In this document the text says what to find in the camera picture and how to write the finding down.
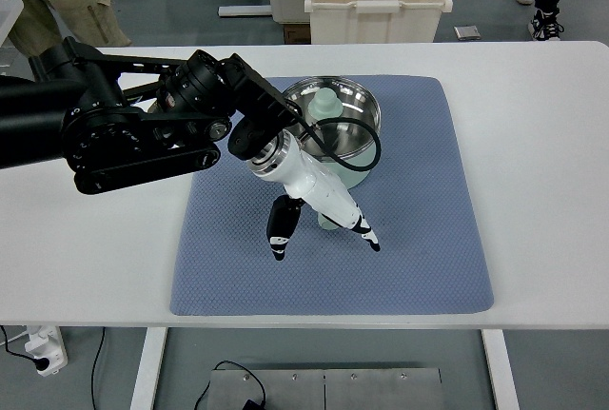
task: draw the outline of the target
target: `metal plate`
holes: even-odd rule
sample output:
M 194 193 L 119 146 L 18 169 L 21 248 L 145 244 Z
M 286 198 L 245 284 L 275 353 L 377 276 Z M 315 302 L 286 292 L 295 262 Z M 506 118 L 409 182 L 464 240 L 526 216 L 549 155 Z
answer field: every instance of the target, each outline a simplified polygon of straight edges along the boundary
M 443 410 L 440 371 L 431 368 L 252 370 L 266 410 Z M 208 410 L 262 401 L 258 382 L 241 370 L 214 370 Z
M 323 370 L 252 370 L 265 387 L 265 410 L 324 410 Z M 243 370 L 214 370 L 208 410 L 241 410 L 248 399 L 260 403 L 260 385 Z
M 326 410 L 442 410 L 438 369 L 325 371 Z

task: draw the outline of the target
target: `black cable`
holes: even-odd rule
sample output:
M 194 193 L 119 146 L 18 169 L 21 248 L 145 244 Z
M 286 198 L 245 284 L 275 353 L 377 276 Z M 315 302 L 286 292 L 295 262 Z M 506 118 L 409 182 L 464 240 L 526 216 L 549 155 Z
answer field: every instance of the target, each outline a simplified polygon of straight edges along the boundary
M 2 324 L 0 324 L 0 329 L 2 329 L 2 333 L 4 334 L 4 340 L 5 340 L 4 349 L 7 351 L 7 353 L 9 353 L 10 355 L 16 356 L 17 358 L 23 358 L 24 360 L 32 361 L 36 365 L 36 370 L 43 371 L 47 367 L 49 367 L 49 359 L 47 359 L 47 358 L 30 358 L 29 356 L 21 355 L 19 353 L 15 353 L 14 351 L 10 351 L 9 350 L 9 336 L 7 336 L 7 331 L 5 330 L 5 328 Z
M 331 123 L 351 123 L 351 124 L 357 125 L 359 127 L 362 127 L 370 134 L 370 137 L 372 137 L 372 140 L 374 141 L 374 144 L 376 145 L 374 159 L 372 160 L 372 163 L 370 163 L 369 165 L 354 166 L 354 165 L 348 163 L 347 161 L 341 159 L 341 157 L 339 157 L 336 153 L 334 153 L 327 146 L 327 144 L 317 135 L 317 133 L 315 132 L 315 129 L 309 123 L 307 123 L 306 120 L 302 116 L 300 116 L 290 107 L 287 107 L 286 109 L 290 111 L 290 113 L 294 116 L 294 118 L 296 118 L 296 121 L 298 121 L 298 123 L 304 128 L 304 130 L 311 137 L 311 139 L 313 139 L 315 141 L 315 144 L 317 144 L 320 147 L 320 149 L 327 156 L 332 158 L 335 162 L 337 162 L 342 167 L 346 167 L 347 169 L 354 170 L 356 172 L 366 172 L 367 170 L 370 170 L 374 166 L 376 166 L 379 163 L 379 161 L 381 160 L 381 139 L 379 139 L 379 134 L 377 134 L 375 129 L 368 123 L 363 122 L 362 120 L 358 120 L 356 118 L 348 118 L 348 117 L 324 118 L 316 123 L 316 126 L 318 126 L 318 127 L 322 127 L 323 125 L 328 125 Z
M 251 375 L 254 378 L 255 381 L 258 382 L 258 384 L 260 385 L 260 388 L 263 390 L 263 400 L 262 400 L 262 402 L 260 402 L 260 406 L 264 408 L 266 405 L 266 391 L 265 391 L 265 387 L 263 386 L 263 384 L 260 382 L 260 380 L 258 380 L 258 377 L 256 377 L 254 374 L 252 374 L 251 371 L 247 367 L 244 367 L 244 366 L 238 364 L 237 362 L 233 362 L 233 361 L 220 361 L 216 364 L 216 366 L 211 371 L 213 372 L 214 370 L 218 370 L 218 367 L 220 367 L 223 364 L 232 364 L 236 367 L 239 367 L 240 369 L 245 370 L 249 375 Z M 210 385 L 211 385 L 211 380 L 209 380 L 207 382 L 206 389 L 203 391 L 201 396 L 199 396 L 199 399 L 197 399 L 197 401 L 194 403 L 194 410 L 197 410 L 197 408 L 199 407 L 199 403 L 201 402 L 201 400 L 203 400 L 203 397 L 206 394 L 207 390 L 209 389 Z
M 99 342 L 99 348 L 97 348 L 97 354 L 95 355 L 95 361 L 93 361 L 93 367 L 91 368 L 91 402 L 93 403 L 93 410 L 97 410 L 95 406 L 95 394 L 93 392 L 93 384 L 95 379 L 95 366 L 97 365 L 97 360 L 99 359 L 99 354 L 102 351 L 102 346 L 104 345 L 104 338 L 106 337 L 106 327 L 102 328 L 102 339 Z

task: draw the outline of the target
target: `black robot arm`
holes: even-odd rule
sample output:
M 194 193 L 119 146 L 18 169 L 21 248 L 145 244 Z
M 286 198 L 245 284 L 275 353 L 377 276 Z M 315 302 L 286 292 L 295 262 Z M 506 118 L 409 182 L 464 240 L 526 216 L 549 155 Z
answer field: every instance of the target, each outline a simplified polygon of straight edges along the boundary
M 104 55 L 67 38 L 29 60 L 36 82 L 0 85 L 0 167 L 64 157 L 77 188 L 95 194 L 213 166 L 215 141 L 232 131 L 229 151 L 257 155 L 293 112 L 276 88 L 238 55 L 216 60 L 197 50 L 188 60 Z M 159 80 L 121 90 L 122 73 Z M 139 101 L 156 99 L 144 111 Z

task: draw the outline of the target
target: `white table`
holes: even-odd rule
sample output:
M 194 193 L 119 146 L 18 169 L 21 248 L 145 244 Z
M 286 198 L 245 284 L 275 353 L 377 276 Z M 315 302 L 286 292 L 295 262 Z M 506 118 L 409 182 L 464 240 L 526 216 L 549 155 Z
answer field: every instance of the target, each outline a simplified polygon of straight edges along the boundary
M 179 59 L 193 51 L 107 50 Z M 53 161 L 0 171 L 2 323 L 482 329 L 501 408 L 518 403 L 499 329 L 609 328 L 609 48 L 563 42 L 207 51 L 217 58 L 236 51 L 264 76 L 439 79 L 493 307 L 466 315 L 177 317 L 168 307 L 191 176 L 88 197 L 73 187 L 67 165 Z M 122 85 L 146 80 L 130 75 Z M 166 331 L 149 332 L 141 371 L 162 358 Z M 153 381 L 138 380 L 133 408 L 150 403 Z

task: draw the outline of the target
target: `table leg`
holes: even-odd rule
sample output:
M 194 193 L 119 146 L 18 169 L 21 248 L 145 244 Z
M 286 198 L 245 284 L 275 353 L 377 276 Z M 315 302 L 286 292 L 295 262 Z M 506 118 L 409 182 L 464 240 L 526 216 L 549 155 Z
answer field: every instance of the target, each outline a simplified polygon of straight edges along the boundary
M 149 327 L 142 348 L 140 368 L 131 399 L 131 410 L 151 410 L 154 406 L 156 385 L 161 373 L 163 352 L 167 338 L 166 327 Z
M 503 331 L 483 329 L 481 333 L 488 373 L 493 386 L 495 407 L 497 410 L 520 410 Z

